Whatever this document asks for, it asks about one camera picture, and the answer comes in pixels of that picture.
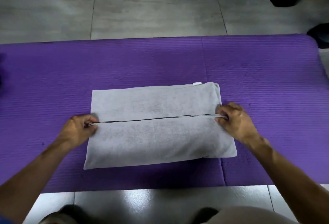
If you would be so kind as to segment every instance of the folded cloth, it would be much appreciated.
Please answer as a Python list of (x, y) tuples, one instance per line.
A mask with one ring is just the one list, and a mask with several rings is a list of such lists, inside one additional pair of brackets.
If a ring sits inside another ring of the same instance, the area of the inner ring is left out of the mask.
[(211, 115), (220, 103), (213, 82), (93, 90), (91, 112), (103, 123), (89, 138), (84, 169), (236, 156), (234, 139)]

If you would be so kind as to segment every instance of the ribbed mat surface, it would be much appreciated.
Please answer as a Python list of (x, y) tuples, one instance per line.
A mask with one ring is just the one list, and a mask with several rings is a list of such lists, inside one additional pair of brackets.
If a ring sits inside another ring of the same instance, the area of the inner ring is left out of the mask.
[[(316, 181), (329, 182), (329, 83), (307, 36), (11, 44), (0, 45), (0, 58), (0, 183), (49, 145), (70, 116), (90, 112), (93, 89), (199, 81), (219, 83), (222, 100), (241, 103), (274, 147)], [(86, 149), (65, 158), (45, 192), (270, 183), (239, 143), (238, 156), (222, 163), (84, 171)]]

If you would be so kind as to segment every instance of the forearm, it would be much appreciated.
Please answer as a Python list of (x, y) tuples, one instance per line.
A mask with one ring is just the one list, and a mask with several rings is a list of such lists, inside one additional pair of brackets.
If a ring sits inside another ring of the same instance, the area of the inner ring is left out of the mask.
[(0, 215), (15, 223), (22, 223), (68, 152), (69, 147), (55, 142), (0, 186)]
[(264, 138), (247, 147), (259, 160), (299, 222), (329, 223), (329, 193), (275, 151)]

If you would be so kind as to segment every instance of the hand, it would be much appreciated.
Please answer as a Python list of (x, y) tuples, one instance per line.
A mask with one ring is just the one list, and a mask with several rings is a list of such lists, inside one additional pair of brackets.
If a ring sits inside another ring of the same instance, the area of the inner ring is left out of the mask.
[(241, 143), (248, 144), (250, 141), (261, 137), (242, 106), (234, 102), (229, 102), (228, 105), (219, 105), (216, 108), (216, 114), (228, 116), (228, 120), (216, 117), (215, 121)]
[(92, 115), (71, 117), (63, 126), (54, 143), (65, 143), (69, 149), (74, 149), (80, 146), (96, 132), (97, 125), (88, 125), (92, 122), (98, 122), (98, 120)]

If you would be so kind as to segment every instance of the floor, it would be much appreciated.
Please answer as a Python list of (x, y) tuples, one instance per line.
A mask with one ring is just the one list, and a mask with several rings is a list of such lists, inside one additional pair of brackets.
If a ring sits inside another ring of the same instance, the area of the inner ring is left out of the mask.
[[(329, 22), (329, 0), (0, 0), (0, 43), (305, 33)], [(329, 71), (329, 51), (321, 52)], [(252, 205), (295, 220), (274, 185), (42, 194), (24, 224), (65, 204), (107, 223), (188, 223), (200, 208)]]

